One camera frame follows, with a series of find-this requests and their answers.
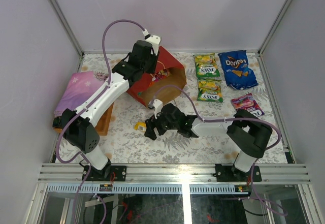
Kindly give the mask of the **green candy bag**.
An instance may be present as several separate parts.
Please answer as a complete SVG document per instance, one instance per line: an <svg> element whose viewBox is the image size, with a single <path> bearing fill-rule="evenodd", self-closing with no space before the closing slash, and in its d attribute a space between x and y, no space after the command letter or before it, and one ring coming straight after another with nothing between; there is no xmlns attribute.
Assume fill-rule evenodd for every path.
<svg viewBox="0 0 325 224"><path fill-rule="evenodd" d="M215 78L220 76L215 60L215 53L195 54L193 57L197 78Z"/></svg>

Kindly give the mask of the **purple snack packet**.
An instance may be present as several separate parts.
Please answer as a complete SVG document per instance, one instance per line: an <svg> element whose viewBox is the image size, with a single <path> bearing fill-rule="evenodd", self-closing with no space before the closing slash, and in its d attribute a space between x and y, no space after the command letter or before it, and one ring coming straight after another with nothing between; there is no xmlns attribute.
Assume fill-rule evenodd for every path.
<svg viewBox="0 0 325 224"><path fill-rule="evenodd" d="M265 114L254 99L252 93L248 93L238 98L231 99L231 104L236 111L245 110L254 115L255 117L260 117Z"/></svg>

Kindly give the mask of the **blue chips bag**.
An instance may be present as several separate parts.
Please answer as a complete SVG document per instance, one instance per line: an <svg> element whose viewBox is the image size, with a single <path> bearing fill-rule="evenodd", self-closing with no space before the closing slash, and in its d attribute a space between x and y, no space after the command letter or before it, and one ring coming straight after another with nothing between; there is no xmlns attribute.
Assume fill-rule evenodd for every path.
<svg viewBox="0 0 325 224"><path fill-rule="evenodd" d="M246 50L218 54L227 86L235 90L258 86L254 71L249 68Z"/></svg>

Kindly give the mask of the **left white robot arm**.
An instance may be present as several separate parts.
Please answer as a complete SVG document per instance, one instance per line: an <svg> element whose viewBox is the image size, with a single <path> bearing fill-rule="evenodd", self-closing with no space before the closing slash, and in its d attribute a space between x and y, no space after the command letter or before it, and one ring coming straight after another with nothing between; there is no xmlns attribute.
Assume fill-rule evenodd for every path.
<svg viewBox="0 0 325 224"><path fill-rule="evenodd" d="M136 41L132 51L110 70L109 77L101 87L82 105L73 111L65 109L61 116L63 130L59 137L66 139L84 154L99 180L107 180L111 168L108 158L98 146L100 137L95 127L120 95L145 73L155 72L160 42L161 38L156 35Z"/></svg>

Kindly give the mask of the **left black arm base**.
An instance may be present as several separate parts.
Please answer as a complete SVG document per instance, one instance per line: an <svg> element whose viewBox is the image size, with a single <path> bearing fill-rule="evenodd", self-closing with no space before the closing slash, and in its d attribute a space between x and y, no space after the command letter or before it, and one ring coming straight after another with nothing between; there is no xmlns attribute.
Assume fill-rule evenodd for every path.
<svg viewBox="0 0 325 224"><path fill-rule="evenodd" d="M127 166L113 166L108 161L107 165L102 170L97 170L91 167L90 173L86 178L86 181L117 181L122 182L126 179Z"/></svg>

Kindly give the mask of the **red paper bag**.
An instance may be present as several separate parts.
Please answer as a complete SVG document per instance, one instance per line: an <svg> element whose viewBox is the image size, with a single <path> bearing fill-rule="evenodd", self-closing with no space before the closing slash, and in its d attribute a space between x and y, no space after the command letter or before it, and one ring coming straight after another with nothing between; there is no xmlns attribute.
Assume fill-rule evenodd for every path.
<svg viewBox="0 0 325 224"><path fill-rule="evenodd" d="M174 88L183 89L186 85L185 67L164 47L160 46L159 56L154 74L145 73L127 93L136 101L149 106L153 99L167 104L181 94Z"/></svg>

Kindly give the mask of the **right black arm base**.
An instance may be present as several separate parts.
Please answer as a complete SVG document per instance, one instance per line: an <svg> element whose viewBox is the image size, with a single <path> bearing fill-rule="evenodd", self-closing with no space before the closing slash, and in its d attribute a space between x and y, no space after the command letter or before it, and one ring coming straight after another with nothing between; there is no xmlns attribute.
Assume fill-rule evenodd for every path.
<svg viewBox="0 0 325 224"><path fill-rule="evenodd" d="M212 176L217 182L262 182L262 174L258 166L251 167L243 172L231 164L215 164Z"/></svg>

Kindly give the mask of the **green yellow snack packet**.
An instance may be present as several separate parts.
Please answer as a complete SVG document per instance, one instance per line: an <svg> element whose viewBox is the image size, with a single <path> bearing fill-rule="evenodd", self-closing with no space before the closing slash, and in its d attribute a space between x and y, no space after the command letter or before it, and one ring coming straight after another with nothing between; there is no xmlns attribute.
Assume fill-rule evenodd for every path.
<svg viewBox="0 0 325 224"><path fill-rule="evenodd" d="M221 82L208 78L199 79L197 100L202 102L223 102Z"/></svg>

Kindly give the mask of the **yellow small snack bar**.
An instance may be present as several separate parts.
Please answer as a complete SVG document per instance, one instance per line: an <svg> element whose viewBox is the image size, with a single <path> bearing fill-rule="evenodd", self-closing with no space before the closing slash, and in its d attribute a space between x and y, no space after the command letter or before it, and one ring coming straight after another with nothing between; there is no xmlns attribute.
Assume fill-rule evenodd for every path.
<svg viewBox="0 0 325 224"><path fill-rule="evenodd" d="M137 122L136 125L134 126L134 129L145 132L147 129L146 123L145 122Z"/></svg>

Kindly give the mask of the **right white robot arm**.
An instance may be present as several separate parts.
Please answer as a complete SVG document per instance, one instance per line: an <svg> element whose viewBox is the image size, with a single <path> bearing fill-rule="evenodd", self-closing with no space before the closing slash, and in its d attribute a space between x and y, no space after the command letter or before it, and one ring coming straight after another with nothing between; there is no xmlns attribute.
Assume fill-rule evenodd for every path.
<svg viewBox="0 0 325 224"><path fill-rule="evenodd" d="M232 176L244 180L249 176L254 162L262 158L268 146L272 127L246 110L238 110L233 118L221 121L216 119L201 120L197 115L186 115L173 104L161 107L161 110L145 121L145 137L156 140L157 136L168 130L177 131L186 138L227 136L240 148L233 167Z"/></svg>

